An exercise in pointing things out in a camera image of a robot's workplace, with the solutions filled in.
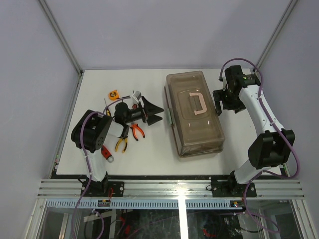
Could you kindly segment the green tool box latch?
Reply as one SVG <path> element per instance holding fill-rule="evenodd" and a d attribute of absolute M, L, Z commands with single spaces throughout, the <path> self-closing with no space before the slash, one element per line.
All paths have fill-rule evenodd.
<path fill-rule="evenodd" d="M 169 126 L 172 126 L 173 122 L 172 122 L 172 116 L 171 116 L 170 108 L 167 108 L 167 110 L 166 110 L 166 118 L 167 118 L 167 124 Z"/>

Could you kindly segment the translucent brown tool box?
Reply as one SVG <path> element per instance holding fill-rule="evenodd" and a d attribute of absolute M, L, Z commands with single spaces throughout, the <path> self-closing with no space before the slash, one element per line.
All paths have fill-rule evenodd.
<path fill-rule="evenodd" d="M 218 154 L 223 150 L 225 135 L 202 71 L 169 74 L 165 96 L 170 108 L 172 133 L 179 157 Z M 202 93 L 207 112 L 195 115 L 198 98 L 189 93 Z"/>

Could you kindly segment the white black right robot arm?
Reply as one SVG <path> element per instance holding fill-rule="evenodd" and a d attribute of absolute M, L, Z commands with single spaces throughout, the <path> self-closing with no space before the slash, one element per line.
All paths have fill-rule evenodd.
<path fill-rule="evenodd" d="M 247 161 L 231 172 L 227 190 L 232 196 L 245 191 L 245 184 L 258 174 L 288 161 L 293 151 L 295 134 L 278 122 L 262 89 L 261 76 L 244 74 L 240 65 L 222 67 L 219 81 L 223 88 L 213 91 L 218 115 L 223 110 L 239 113 L 247 110 L 256 131 L 256 139 L 248 149 Z"/>

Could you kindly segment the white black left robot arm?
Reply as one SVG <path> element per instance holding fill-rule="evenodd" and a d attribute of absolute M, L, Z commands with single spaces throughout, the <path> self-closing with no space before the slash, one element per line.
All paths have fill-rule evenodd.
<path fill-rule="evenodd" d="M 103 181 L 107 175 L 104 163 L 106 158 L 102 155 L 106 137 L 111 135 L 127 143 L 129 129 L 137 127 L 136 121 L 141 120 L 151 126 L 162 120 L 158 114 L 164 112 L 164 109 L 150 103 L 143 96 L 141 99 L 131 108 L 122 99 L 116 101 L 112 115 L 87 110 L 72 130 L 71 140 L 83 151 L 87 178 L 94 181 L 92 191 L 97 196 L 105 196 L 109 191 L 109 184 Z"/>

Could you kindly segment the pink tool box handle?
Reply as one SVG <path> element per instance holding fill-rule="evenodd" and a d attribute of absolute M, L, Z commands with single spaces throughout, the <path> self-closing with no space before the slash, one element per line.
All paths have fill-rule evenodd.
<path fill-rule="evenodd" d="M 199 92 L 189 93 L 189 96 L 198 98 L 198 104 L 196 105 L 197 109 L 194 110 L 195 115 L 201 115 L 207 112 L 207 106 L 202 93 L 199 93 Z"/>

